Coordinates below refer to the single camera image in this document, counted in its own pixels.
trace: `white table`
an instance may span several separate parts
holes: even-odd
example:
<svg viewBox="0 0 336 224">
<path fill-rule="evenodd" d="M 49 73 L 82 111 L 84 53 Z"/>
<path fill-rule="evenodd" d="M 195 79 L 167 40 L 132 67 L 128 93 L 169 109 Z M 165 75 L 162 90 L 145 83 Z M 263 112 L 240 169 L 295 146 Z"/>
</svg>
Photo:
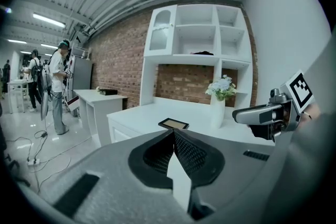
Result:
<svg viewBox="0 0 336 224">
<path fill-rule="evenodd" d="M 20 90 L 21 93 L 21 101 L 22 101 L 22 110 L 23 113 L 25 113 L 25 104 L 24 104 L 24 99 L 23 99 L 23 86 L 24 85 L 28 85 L 28 81 L 25 79 L 16 79 L 16 80 L 12 80 L 9 83 L 7 83 L 8 86 L 8 97 L 9 97 L 9 112 L 12 114 L 13 113 L 13 108 L 12 108 L 12 101 L 11 101 L 11 88 L 14 87 L 14 93 L 15 93 L 15 97 L 16 97 L 16 101 L 17 101 L 17 96 L 16 96 L 16 90 Z"/>
<path fill-rule="evenodd" d="M 102 95 L 96 90 L 74 90 L 79 97 L 82 125 L 91 136 L 98 135 L 101 146 L 111 144 L 107 114 L 122 110 L 121 95 Z"/>
<path fill-rule="evenodd" d="M 273 145 L 272 141 L 254 137 L 250 128 L 236 123 L 232 108 L 226 108 L 220 129 L 210 126 L 211 106 L 165 98 L 154 98 L 154 103 L 108 114 L 112 142 L 143 134 L 166 130 L 158 123 L 166 118 L 189 123 L 188 130 L 231 141 Z"/>
</svg>

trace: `tiled floor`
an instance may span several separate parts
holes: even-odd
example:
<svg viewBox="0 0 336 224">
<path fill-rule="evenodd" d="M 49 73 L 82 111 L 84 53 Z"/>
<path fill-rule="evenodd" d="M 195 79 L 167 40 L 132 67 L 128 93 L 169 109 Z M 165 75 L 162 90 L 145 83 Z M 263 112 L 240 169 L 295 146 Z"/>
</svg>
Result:
<svg viewBox="0 0 336 224">
<path fill-rule="evenodd" d="M 26 112 L 22 113 L 21 104 L 16 104 L 14 96 L 11 100 L 13 102 L 13 114 L 9 114 L 8 96 L 5 96 L 5 100 L 1 100 L 4 114 L 0 118 L 0 124 L 6 140 L 16 140 L 18 137 L 22 136 L 32 141 L 30 159 L 34 158 L 38 148 L 41 147 L 42 142 L 45 139 L 34 138 L 34 134 L 37 131 L 45 130 L 46 123 L 48 132 L 47 140 L 44 143 L 42 150 L 36 157 L 40 159 L 40 161 L 44 162 L 36 166 L 36 170 L 42 168 L 40 171 L 36 172 L 39 184 L 41 184 L 41 182 L 51 174 L 65 169 L 69 162 L 69 166 L 71 166 L 98 148 L 98 145 L 94 142 L 94 140 L 92 140 L 91 136 L 81 127 L 79 119 L 73 117 L 69 112 L 67 112 L 65 107 L 63 113 L 63 122 L 69 127 L 70 131 L 64 135 L 57 135 L 55 133 L 53 124 L 51 103 L 49 103 L 49 112 L 45 122 L 41 121 L 40 119 L 39 105 L 37 105 L 38 112 L 30 113 L 29 109 L 31 107 L 29 106 L 31 106 L 31 103 L 29 100 L 26 100 Z M 29 147 L 30 141 L 26 139 L 20 138 L 16 142 L 7 141 L 7 150 L 5 151 L 5 155 L 9 153 L 11 158 L 17 160 L 20 164 L 19 170 L 14 167 L 12 174 L 18 175 L 28 180 L 31 184 L 31 188 L 34 191 L 37 191 L 37 181 L 34 174 L 34 168 L 27 166 Z M 46 164 L 47 160 L 56 155 L 58 156 Z M 53 180 L 55 180 L 59 174 L 51 176 L 43 183 L 42 188 L 47 188 L 49 184 L 52 184 Z"/>
</svg>

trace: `power strip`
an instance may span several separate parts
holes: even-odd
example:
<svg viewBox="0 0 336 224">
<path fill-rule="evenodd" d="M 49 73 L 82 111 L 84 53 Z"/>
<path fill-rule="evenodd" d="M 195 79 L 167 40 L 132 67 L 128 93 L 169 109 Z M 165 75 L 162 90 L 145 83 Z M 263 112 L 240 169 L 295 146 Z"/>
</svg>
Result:
<svg viewBox="0 0 336 224">
<path fill-rule="evenodd" d="M 27 162 L 28 166 L 37 166 L 40 164 L 40 159 L 36 159 L 36 161 L 34 159 L 31 159 L 29 162 Z"/>
</svg>

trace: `flower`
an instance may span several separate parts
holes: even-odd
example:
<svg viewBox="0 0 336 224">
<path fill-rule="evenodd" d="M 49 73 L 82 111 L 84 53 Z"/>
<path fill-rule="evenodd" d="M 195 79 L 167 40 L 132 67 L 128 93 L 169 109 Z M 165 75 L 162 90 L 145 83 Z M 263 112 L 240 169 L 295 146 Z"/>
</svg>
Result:
<svg viewBox="0 0 336 224">
<path fill-rule="evenodd" d="M 237 90 L 235 88 L 236 85 L 232 83 L 232 78 L 223 75 L 223 78 L 209 84 L 205 93 L 208 95 L 215 94 L 218 101 L 223 101 L 236 94 Z"/>
</svg>

